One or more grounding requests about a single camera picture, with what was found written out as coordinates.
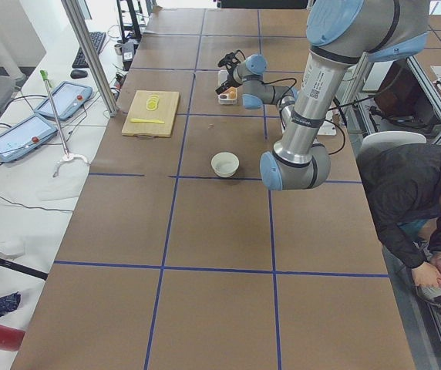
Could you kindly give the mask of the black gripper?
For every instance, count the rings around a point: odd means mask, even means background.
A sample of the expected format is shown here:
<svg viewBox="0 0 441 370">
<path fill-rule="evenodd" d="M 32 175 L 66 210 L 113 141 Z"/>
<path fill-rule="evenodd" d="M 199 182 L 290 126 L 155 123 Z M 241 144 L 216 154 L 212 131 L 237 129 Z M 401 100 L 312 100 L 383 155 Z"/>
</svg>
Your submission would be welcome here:
<svg viewBox="0 0 441 370">
<path fill-rule="evenodd" d="M 221 95 L 229 90 L 229 88 L 237 88 L 242 85 L 242 78 L 239 76 L 238 67 L 231 66 L 226 68 L 227 71 L 227 79 L 220 86 L 215 89 L 217 95 Z"/>
</svg>

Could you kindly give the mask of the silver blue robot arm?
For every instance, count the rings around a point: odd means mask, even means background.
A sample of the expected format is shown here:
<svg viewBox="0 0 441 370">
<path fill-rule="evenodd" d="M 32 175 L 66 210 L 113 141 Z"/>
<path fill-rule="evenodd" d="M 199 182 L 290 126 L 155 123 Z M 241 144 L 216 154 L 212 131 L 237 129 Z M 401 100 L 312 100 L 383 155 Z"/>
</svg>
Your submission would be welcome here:
<svg viewBox="0 0 441 370">
<path fill-rule="evenodd" d="M 260 159 L 269 190 L 311 189 L 327 179 L 329 154 L 316 136 L 346 71 L 363 55 L 385 62 L 419 53 L 426 46 L 428 18 L 428 1 L 316 2 L 307 21 L 310 51 L 299 90 L 264 82 L 267 62 L 261 54 L 241 61 L 232 52 L 219 61 L 228 77 L 218 94 L 242 87 L 245 108 L 278 108 L 282 138 Z"/>
</svg>

